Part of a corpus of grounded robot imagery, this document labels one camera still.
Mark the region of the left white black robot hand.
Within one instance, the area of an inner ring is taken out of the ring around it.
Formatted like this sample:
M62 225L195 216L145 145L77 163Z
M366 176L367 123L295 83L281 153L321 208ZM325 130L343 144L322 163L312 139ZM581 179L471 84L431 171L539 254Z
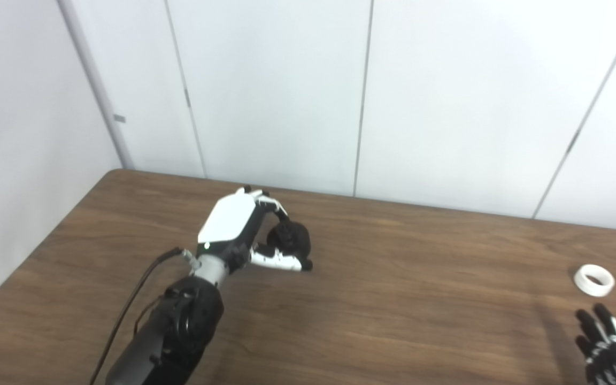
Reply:
M285 271L313 269L308 229L264 190L244 186L220 198L198 233L195 257L204 270L227 276L248 264Z

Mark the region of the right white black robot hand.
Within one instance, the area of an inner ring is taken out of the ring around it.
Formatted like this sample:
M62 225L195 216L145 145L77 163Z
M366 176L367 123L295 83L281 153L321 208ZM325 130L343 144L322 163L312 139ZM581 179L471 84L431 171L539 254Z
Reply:
M587 384L616 384L616 317L604 304L575 311L582 334L575 345L585 362Z

